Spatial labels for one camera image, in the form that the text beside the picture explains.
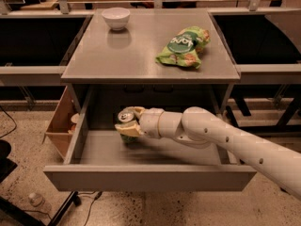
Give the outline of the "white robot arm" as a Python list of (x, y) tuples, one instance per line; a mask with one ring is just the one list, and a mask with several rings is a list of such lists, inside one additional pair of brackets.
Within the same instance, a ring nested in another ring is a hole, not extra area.
[(181, 112), (130, 106), (118, 114), (116, 130), (127, 137), (169, 138), (204, 148), (210, 143), (232, 153), (296, 198), (301, 197), (301, 154), (236, 128), (201, 107)]

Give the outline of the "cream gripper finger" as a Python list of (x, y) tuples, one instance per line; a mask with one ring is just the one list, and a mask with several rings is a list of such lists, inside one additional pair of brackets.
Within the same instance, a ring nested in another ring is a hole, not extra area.
[(129, 106), (127, 110), (132, 112), (137, 119), (140, 119), (142, 114), (146, 111), (146, 108), (143, 106)]
[(121, 135), (128, 137), (140, 137), (143, 135), (140, 125), (137, 121), (118, 123), (115, 125), (115, 128)]

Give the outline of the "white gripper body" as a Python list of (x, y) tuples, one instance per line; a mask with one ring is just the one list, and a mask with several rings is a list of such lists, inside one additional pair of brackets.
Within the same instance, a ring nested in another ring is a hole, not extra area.
[(162, 108), (151, 108), (145, 110), (140, 119), (140, 129), (145, 137), (160, 138), (159, 120), (164, 110)]

